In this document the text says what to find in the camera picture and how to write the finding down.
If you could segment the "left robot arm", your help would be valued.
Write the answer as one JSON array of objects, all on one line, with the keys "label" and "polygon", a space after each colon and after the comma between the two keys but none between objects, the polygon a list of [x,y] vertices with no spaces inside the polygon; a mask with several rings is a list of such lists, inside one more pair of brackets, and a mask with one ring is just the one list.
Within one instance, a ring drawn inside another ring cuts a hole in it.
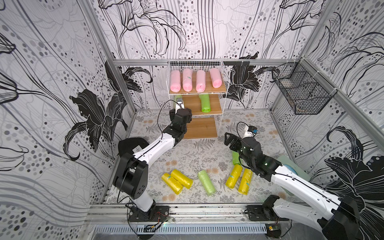
[{"label": "left robot arm", "polygon": [[136,207],[148,213],[155,206],[149,196],[149,169],[164,153],[175,147],[187,133],[187,124],[192,121],[188,108],[170,110],[171,123],[161,131],[152,143],[143,138],[127,138],[118,144],[120,161],[113,178],[113,185],[127,194]]}]

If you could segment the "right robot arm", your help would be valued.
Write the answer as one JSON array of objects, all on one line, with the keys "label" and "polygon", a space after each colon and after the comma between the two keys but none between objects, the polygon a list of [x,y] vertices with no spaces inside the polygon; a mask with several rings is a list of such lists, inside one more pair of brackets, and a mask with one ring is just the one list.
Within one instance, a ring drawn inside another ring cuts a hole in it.
[{"label": "right robot arm", "polygon": [[294,174],[278,160],[265,155],[255,139],[256,132],[248,131],[238,137],[225,133],[225,145],[239,154],[246,167],[268,182],[279,185],[306,203],[290,203],[278,196],[264,202],[266,213],[309,226],[328,240],[356,240],[359,236],[360,214],[356,201],[340,198]]}]

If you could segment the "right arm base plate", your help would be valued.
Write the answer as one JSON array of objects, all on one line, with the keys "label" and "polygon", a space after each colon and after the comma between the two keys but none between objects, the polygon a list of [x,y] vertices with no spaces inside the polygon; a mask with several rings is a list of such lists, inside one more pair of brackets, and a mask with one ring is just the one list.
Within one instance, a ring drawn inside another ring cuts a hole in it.
[{"label": "right arm base plate", "polygon": [[262,205],[247,205],[246,210],[244,211],[245,215],[248,216],[248,219],[252,222],[275,222],[280,221],[287,222],[289,219],[280,218],[276,215],[273,210],[264,208]]}]

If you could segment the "pink trash bag roll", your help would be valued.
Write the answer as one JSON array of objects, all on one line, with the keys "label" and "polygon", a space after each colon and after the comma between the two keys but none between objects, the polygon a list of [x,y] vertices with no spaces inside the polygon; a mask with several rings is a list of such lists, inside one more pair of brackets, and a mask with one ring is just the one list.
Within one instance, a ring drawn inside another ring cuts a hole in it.
[{"label": "pink trash bag roll", "polygon": [[193,70],[185,68],[183,70],[183,90],[190,92],[193,89]]},{"label": "pink trash bag roll", "polygon": [[221,71],[217,68],[212,68],[209,70],[212,85],[215,89],[220,88],[223,84]]},{"label": "pink trash bag roll", "polygon": [[196,73],[196,91],[198,93],[204,92],[206,89],[206,72],[198,70]]},{"label": "pink trash bag roll", "polygon": [[178,70],[171,71],[170,74],[170,91],[178,93],[181,90],[181,73]]}]

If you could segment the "green trash bag roll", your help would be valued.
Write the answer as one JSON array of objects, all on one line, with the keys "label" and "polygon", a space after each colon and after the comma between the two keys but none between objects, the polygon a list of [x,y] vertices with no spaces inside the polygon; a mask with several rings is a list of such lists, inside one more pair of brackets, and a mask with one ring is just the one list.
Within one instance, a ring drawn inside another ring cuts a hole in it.
[{"label": "green trash bag roll", "polygon": [[177,103],[177,104],[183,104],[183,97],[182,95],[176,95],[174,96],[174,101]]},{"label": "green trash bag roll", "polygon": [[216,188],[214,187],[208,173],[205,170],[198,172],[198,178],[202,183],[208,196],[211,196],[216,192]]},{"label": "green trash bag roll", "polygon": [[210,113],[211,112],[210,95],[200,94],[199,99],[201,101],[201,111],[203,113]]},{"label": "green trash bag roll", "polygon": [[233,165],[241,165],[241,161],[240,161],[240,155],[239,153],[235,152],[235,151],[232,151],[232,163]]}]

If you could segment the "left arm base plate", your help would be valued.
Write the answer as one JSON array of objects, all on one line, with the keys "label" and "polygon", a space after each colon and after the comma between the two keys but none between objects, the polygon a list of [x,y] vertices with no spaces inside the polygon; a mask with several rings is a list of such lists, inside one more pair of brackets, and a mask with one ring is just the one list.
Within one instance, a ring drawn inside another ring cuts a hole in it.
[{"label": "left arm base plate", "polygon": [[130,207],[128,217],[130,222],[160,223],[167,219],[169,211],[169,206],[154,206],[151,207],[147,212],[144,212],[137,207]]}]

